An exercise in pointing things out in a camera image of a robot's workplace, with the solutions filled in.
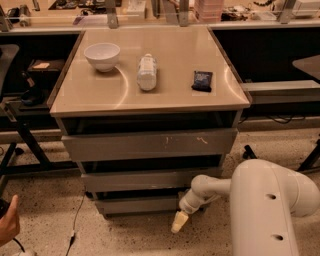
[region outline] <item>white countertop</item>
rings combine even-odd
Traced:
[[[94,43],[120,46],[116,68],[93,69],[83,55]],[[140,58],[157,59],[157,87],[140,90]],[[191,88],[194,71],[213,72],[212,92]],[[240,110],[250,103],[206,26],[88,29],[51,108],[55,117],[164,113],[168,111]]]

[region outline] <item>floor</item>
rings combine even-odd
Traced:
[[[320,120],[292,120],[288,124],[247,120],[239,130],[232,152],[226,157],[222,178],[230,178],[235,167],[244,161],[243,147],[247,144],[258,158],[297,169],[319,139]],[[16,156],[11,165],[35,162],[28,148],[19,146],[25,153]],[[60,142],[43,140],[41,146],[53,161],[68,159]],[[320,187],[320,172],[308,176]],[[11,175],[2,197],[10,200],[14,194],[20,196],[21,233],[17,239],[39,256],[66,255],[73,226],[76,238],[70,256],[232,254],[228,198],[220,198],[206,211],[194,214],[180,233],[172,234],[172,212],[105,219],[94,202],[84,196],[77,170]],[[310,217],[293,218],[293,223],[300,255],[318,256],[320,209]],[[0,248],[0,255],[17,252],[14,242]]]

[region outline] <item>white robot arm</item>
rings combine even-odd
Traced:
[[[195,177],[180,200],[172,232],[201,205],[228,194],[234,256],[299,255],[291,216],[313,214],[320,206],[319,189],[307,176],[260,159],[241,163],[231,180]]]

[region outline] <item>white bowl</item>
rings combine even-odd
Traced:
[[[93,44],[84,50],[87,61],[100,72],[108,72],[119,61],[120,47],[111,43]]]

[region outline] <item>bottle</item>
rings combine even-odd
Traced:
[[[137,83],[143,91],[150,91],[157,85],[157,61],[151,54],[140,59]]]

